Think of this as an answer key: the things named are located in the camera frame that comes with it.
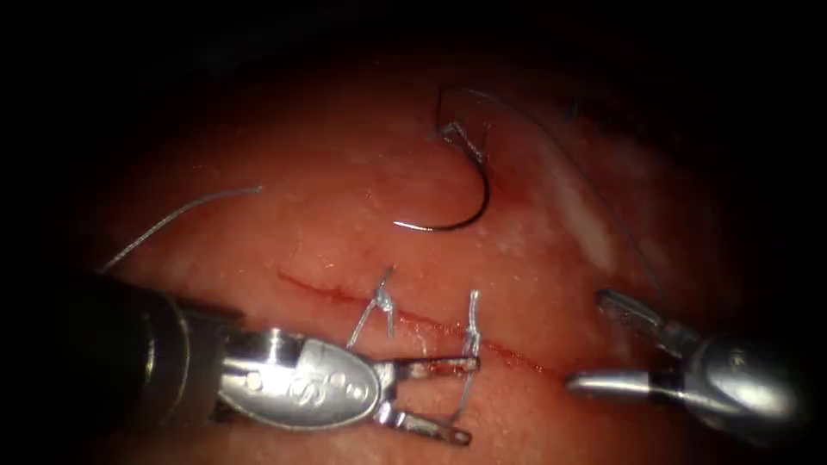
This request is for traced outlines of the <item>right arm needle driver jaw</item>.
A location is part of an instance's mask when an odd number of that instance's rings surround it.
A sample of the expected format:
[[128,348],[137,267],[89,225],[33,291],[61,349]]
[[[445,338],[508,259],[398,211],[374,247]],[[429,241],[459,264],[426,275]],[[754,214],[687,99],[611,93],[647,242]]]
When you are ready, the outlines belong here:
[[658,404],[684,402],[680,375],[664,371],[603,369],[567,375],[564,388],[574,394]]
[[594,304],[607,318],[647,338],[672,357],[689,357],[701,343],[702,337],[690,326],[661,315],[646,303],[617,289],[597,290]]

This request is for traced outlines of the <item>left arm needle driver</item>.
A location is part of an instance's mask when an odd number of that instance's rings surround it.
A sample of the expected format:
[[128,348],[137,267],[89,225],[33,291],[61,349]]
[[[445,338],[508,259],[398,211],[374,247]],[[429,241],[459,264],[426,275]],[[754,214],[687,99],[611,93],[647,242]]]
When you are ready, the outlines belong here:
[[227,341],[218,395],[235,412],[292,431],[322,431],[364,420],[396,427],[386,363],[337,344],[271,329]]

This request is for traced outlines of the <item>left arm needle driver jaw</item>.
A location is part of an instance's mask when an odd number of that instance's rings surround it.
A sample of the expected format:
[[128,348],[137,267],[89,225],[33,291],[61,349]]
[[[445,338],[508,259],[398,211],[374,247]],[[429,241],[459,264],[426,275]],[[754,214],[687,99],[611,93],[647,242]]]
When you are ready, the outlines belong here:
[[480,367],[478,356],[399,358],[394,360],[394,375],[397,381],[456,377],[473,374]]
[[374,420],[379,425],[391,430],[436,440],[452,446],[467,447],[470,446],[472,441],[472,435],[467,431],[415,413],[396,410],[388,401],[379,405],[374,414]]

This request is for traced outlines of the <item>right arm needle driver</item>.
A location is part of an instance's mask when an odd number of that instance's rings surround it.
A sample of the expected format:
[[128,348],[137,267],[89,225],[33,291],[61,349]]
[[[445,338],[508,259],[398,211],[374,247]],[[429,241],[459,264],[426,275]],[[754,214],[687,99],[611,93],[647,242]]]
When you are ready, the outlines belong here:
[[680,402],[714,425],[799,425],[804,395],[767,346],[731,335],[680,331]]

